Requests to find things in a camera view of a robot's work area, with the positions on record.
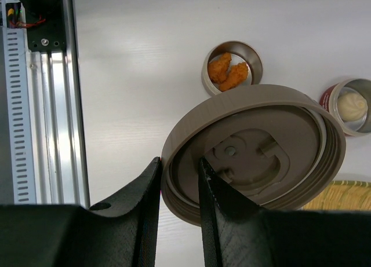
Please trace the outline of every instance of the red label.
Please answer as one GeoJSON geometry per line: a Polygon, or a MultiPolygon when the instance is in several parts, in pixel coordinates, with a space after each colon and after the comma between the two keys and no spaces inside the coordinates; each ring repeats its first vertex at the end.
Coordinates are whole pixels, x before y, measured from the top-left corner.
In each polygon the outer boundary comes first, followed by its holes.
{"type": "Polygon", "coordinates": [[[328,112],[330,112],[330,108],[329,108],[329,102],[330,102],[330,96],[331,96],[331,92],[333,91],[333,89],[336,87],[337,85],[334,85],[330,88],[328,88],[325,93],[322,95],[320,101],[319,101],[319,104],[325,109],[327,110],[328,112]]]}

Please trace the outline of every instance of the fried chicken piece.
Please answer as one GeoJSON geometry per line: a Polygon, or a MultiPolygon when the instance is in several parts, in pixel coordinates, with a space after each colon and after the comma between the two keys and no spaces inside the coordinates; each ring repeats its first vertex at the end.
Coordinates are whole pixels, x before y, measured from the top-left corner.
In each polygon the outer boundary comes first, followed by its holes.
{"type": "Polygon", "coordinates": [[[227,71],[230,67],[232,57],[229,53],[224,53],[218,60],[212,61],[208,65],[210,80],[218,85],[227,79],[227,71]]]}
{"type": "Polygon", "coordinates": [[[231,67],[231,71],[228,74],[227,79],[224,83],[219,85],[219,90],[224,92],[228,89],[233,89],[242,83],[248,77],[249,69],[246,63],[239,63],[231,67]]]}

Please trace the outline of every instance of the perforated metal strip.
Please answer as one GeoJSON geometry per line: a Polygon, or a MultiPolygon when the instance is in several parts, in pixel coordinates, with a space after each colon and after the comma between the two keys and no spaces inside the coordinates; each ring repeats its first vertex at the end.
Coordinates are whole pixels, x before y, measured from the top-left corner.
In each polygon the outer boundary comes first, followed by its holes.
{"type": "Polygon", "coordinates": [[[30,110],[24,31],[6,26],[6,3],[2,0],[3,44],[8,97],[9,134],[12,151],[14,203],[36,203],[32,158],[30,110]]]}

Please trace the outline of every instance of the metal tin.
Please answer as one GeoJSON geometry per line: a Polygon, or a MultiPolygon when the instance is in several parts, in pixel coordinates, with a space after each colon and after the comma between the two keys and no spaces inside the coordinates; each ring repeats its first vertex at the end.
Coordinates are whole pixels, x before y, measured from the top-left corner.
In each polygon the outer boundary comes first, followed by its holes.
{"type": "Polygon", "coordinates": [[[236,65],[241,62],[245,62],[248,65],[248,77],[238,87],[260,83],[261,77],[263,76],[263,63],[261,62],[258,53],[251,46],[240,41],[224,42],[216,46],[209,52],[202,66],[202,84],[211,96],[217,95],[221,93],[221,91],[217,88],[217,85],[214,84],[209,78],[208,64],[212,60],[218,59],[219,56],[223,53],[231,53],[231,65],[236,65]]]}
{"type": "Polygon", "coordinates": [[[294,89],[253,85],[218,94],[174,127],[162,150],[161,191],[170,210],[199,225],[197,163],[268,209],[298,209],[337,174],[339,123],[294,89]]]}
{"type": "Polygon", "coordinates": [[[371,81],[367,79],[353,79],[338,83],[328,88],[322,95],[320,105],[324,107],[340,124],[347,136],[364,136],[371,133],[371,81]],[[345,122],[341,119],[338,109],[337,100],[343,94],[354,92],[362,95],[368,104],[369,109],[366,115],[356,121],[345,122]]]}

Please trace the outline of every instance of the can with red label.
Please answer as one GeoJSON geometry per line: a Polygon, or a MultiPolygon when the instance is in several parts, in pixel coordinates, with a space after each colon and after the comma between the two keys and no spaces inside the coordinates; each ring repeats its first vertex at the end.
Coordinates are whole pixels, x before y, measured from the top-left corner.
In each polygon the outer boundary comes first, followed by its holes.
{"type": "Polygon", "coordinates": [[[320,105],[341,125],[347,136],[371,133],[371,81],[353,79],[328,88],[320,105]]]}

